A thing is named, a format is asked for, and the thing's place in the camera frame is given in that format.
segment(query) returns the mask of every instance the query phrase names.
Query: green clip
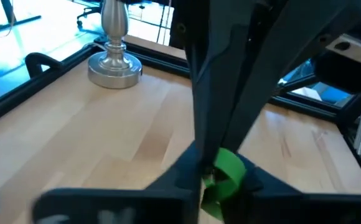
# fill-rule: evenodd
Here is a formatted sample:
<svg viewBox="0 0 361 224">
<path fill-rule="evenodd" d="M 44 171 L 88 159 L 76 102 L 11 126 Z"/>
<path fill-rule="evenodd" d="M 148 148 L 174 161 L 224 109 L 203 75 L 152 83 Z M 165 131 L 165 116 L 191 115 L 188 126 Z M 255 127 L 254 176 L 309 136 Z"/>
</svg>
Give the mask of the green clip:
<svg viewBox="0 0 361 224">
<path fill-rule="evenodd" d="M 210 191 L 210 197 L 203 197 L 201 208 L 217 218 L 223 220 L 220 202 L 231 197 L 239 189 L 247 170 L 243 161 L 228 149 L 220 148 L 214 162 L 215 168 L 222 171 L 227 179 L 215 182 L 212 177 L 204 178 L 205 191 Z"/>
</svg>

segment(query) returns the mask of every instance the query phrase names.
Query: wood grain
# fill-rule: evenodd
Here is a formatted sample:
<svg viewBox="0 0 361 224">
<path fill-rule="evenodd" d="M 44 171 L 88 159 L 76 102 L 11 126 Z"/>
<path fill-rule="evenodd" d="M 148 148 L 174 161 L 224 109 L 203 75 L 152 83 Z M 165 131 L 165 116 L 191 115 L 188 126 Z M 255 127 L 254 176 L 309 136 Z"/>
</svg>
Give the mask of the wood grain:
<svg viewBox="0 0 361 224">
<path fill-rule="evenodd" d="M 0 223 L 25 223 L 55 187 L 142 189 L 177 159 L 194 138 L 190 82 L 143 72 L 138 85 L 108 90 L 83 62 L 0 119 Z M 361 194 L 334 124 L 267 105 L 240 152 L 302 191 Z"/>
</svg>

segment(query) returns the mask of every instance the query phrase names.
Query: black bracket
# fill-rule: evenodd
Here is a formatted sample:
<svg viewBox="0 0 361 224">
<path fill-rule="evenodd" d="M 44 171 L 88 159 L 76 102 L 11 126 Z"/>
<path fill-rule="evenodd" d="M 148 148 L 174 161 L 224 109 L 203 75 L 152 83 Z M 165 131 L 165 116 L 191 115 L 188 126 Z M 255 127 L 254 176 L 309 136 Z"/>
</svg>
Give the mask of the black bracket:
<svg viewBox="0 0 361 224">
<path fill-rule="evenodd" d="M 53 69 L 61 69 L 63 67 L 63 63 L 58 60 L 49 57 L 48 55 L 44 55 L 42 53 L 30 53 L 24 59 L 27 67 L 27 71 L 29 72 L 30 78 L 34 78 L 40 74 L 42 74 L 42 66 L 46 65 Z"/>
</svg>

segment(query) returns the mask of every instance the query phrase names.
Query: wooden panel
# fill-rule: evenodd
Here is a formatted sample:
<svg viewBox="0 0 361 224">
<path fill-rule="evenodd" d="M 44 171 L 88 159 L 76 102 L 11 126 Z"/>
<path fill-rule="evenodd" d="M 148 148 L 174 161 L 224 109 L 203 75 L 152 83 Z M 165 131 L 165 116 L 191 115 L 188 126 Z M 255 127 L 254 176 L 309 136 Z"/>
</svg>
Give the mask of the wooden panel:
<svg viewBox="0 0 361 224">
<path fill-rule="evenodd" d="M 24 223 L 45 190 L 141 189 L 176 160 L 194 137 L 190 82 L 143 72 L 108 90 L 83 62 L 0 119 L 0 223 Z M 305 192 L 361 194 L 360 167 L 325 121 L 267 105 L 240 152 Z"/>
</svg>

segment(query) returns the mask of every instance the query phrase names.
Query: silver lamp base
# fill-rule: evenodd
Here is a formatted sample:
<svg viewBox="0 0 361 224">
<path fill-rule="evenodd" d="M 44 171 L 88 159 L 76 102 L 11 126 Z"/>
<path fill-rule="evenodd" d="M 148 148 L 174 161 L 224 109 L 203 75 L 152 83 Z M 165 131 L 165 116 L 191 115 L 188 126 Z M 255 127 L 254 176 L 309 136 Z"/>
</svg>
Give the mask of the silver lamp base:
<svg viewBox="0 0 361 224">
<path fill-rule="evenodd" d="M 92 55 L 88 61 L 88 78 L 96 85 L 105 88 L 129 88 L 136 85 L 142 75 L 142 64 L 134 56 L 125 53 L 124 57 L 129 61 L 127 69 L 103 68 L 99 64 L 99 59 L 104 57 L 106 52 L 99 52 Z"/>
</svg>

